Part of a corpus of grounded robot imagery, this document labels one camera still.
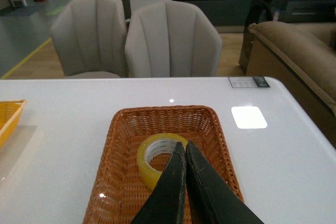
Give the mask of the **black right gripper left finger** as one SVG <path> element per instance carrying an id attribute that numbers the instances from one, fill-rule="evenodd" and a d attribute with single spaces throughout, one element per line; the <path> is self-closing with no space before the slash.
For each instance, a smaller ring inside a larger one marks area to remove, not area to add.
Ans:
<path id="1" fill-rule="evenodd" d="M 186 191 L 186 157 L 181 142 L 160 176 L 152 194 L 132 223 L 183 223 Z"/>

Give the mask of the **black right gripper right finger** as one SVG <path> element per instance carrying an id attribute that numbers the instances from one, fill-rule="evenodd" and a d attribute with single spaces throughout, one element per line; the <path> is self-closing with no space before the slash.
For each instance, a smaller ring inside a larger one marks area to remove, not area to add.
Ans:
<path id="1" fill-rule="evenodd" d="M 186 146 L 186 160 L 186 187 L 193 223 L 262 223 L 192 141 Z"/>

